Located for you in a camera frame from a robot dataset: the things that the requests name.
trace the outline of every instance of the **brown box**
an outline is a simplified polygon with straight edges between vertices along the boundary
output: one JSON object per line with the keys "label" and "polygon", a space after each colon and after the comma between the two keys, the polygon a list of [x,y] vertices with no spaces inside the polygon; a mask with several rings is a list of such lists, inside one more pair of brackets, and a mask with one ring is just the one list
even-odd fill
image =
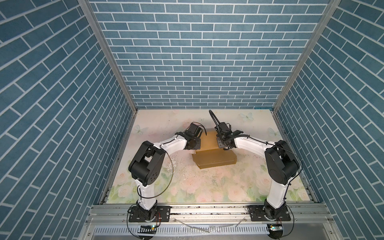
{"label": "brown box", "polygon": [[200,169],[236,164],[237,156],[232,150],[220,149],[217,145],[216,131],[201,135],[201,146],[192,155],[193,161]]}

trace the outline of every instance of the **scratched table surface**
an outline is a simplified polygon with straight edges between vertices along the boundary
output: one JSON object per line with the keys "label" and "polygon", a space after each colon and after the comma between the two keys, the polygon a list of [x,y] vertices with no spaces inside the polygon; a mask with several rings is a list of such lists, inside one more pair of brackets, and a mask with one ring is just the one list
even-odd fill
{"label": "scratched table surface", "polygon": [[[259,139],[281,140],[281,135],[269,110],[219,109],[213,110],[219,121],[230,123],[232,130],[241,130]],[[191,110],[139,110],[123,153],[108,204],[135,203],[137,186],[128,166],[144,141],[159,142],[184,131],[191,122],[199,122],[207,129],[214,122],[205,109]],[[243,149],[233,149],[237,163],[233,165],[199,169],[192,160],[194,150],[171,154],[174,176],[169,188],[157,200],[159,203],[250,202],[264,201],[269,193],[271,178],[265,158]],[[168,185],[172,167],[166,156],[159,177],[154,182],[155,194]],[[288,201],[308,201],[309,196],[300,177],[290,185]]]}

